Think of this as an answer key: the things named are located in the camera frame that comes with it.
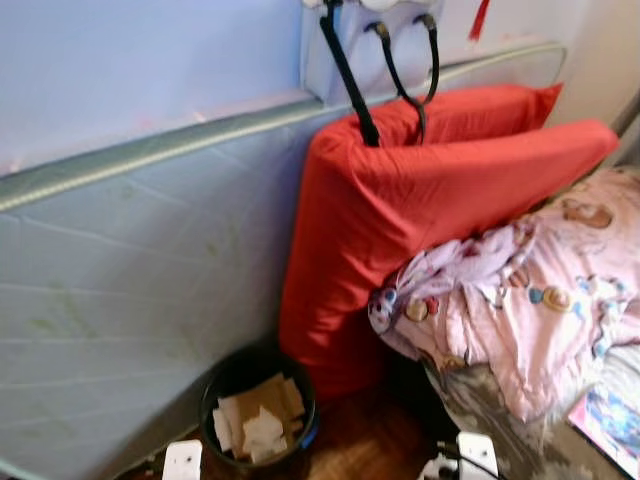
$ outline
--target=red tassel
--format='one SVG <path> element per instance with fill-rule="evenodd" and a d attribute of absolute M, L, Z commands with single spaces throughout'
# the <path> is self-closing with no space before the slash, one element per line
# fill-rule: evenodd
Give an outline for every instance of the red tassel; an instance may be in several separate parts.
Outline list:
<path fill-rule="evenodd" d="M 487 10 L 489 9 L 489 0 L 482 0 L 478 13 L 476 13 L 476 19 L 473 22 L 473 27 L 469 32 L 469 40 L 480 40 L 480 34 L 482 34 L 482 27 L 484 27 L 484 20 L 487 17 Z"/>

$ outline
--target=blanket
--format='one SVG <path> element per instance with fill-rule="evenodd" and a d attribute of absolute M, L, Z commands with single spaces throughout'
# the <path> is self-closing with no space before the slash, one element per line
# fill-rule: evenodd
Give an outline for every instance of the blanket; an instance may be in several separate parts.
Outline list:
<path fill-rule="evenodd" d="M 640 179 L 606 170 L 535 214 L 420 252 L 372 295 L 373 329 L 440 370 L 486 363 L 532 420 L 640 342 Z"/>

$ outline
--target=wooden floor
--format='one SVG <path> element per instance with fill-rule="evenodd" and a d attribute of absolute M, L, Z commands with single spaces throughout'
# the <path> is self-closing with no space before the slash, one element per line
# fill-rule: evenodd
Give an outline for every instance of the wooden floor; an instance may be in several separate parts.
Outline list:
<path fill-rule="evenodd" d="M 198 438 L 197 432 L 189 438 Z M 202 480 L 414 480 L 429 458 L 431 442 L 418 422 L 388 394 L 367 391 L 321 412 L 320 430 L 308 452 L 278 471 L 241 474 L 207 451 Z M 160 480 L 162 455 L 120 480 Z"/>

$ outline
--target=red pillowcase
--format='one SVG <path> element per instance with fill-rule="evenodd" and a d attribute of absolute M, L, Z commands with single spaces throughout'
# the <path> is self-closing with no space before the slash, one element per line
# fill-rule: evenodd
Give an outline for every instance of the red pillowcase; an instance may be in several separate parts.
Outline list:
<path fill-rule="evenodd" d="M 382 342 L 363 307 L 386 275 L 421 249 L 524 213 L 614 148 L 615 135 L 596 122 L 512 135 L 540 127 L 558 92 L 505 86 L 439 95 L 424 146 L 402 146 L 417 135 L 404 102 L 373 111 L 383 144 L 396 147 L 364 146 L 352 117 L 315 137 L 279 336 L 321 401 L 380 379 Z M 491 137 L 504 138 L 469 141 Z"/>

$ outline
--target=trash can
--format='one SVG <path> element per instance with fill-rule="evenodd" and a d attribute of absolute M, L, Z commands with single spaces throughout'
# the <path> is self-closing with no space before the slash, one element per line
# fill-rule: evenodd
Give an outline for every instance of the trash can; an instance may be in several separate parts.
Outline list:
<path fill-rule="evenodd" d="M 222 452 L 212 415 L 218 408 L 218 399 L 250 390 L 280 372 L 285 378 L 293 378 L 305 408 L 301 418 L 304 426 L 293 445 L 259 463 L 237 460 L 231 453 Z M 318 415 L 311 378 L 300 364 L 275 348 L 252 346 L 239 350 L 213 368 L 200 402 L 200 428 L 207 447 L 224 463 L 237 469 L 264 469 L 284 463 L 297 452 L 306 450 L 317 433 Z"/>

